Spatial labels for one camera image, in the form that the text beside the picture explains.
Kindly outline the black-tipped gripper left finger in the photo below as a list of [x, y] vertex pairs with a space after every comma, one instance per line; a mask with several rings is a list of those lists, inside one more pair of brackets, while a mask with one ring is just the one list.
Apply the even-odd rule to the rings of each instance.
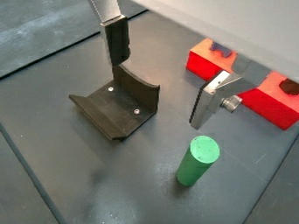
[[107, 42], [107, 52], [112, 67], [130, 57], [130, 38], [127, 17], [122, 14], [118, 0], [88, 0], [98, 16], [100, 32]]

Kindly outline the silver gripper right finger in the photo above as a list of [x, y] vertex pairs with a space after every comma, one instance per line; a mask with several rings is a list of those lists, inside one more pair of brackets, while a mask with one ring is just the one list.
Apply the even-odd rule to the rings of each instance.
[[222, 71], [202, 86], [191, 112], [191, 126], [198, 130], [220, 109], [232, 113], [242, 103], [239, 94], [258, 87], [270, 72], [266, 66], [239, 55], [232, 72]]

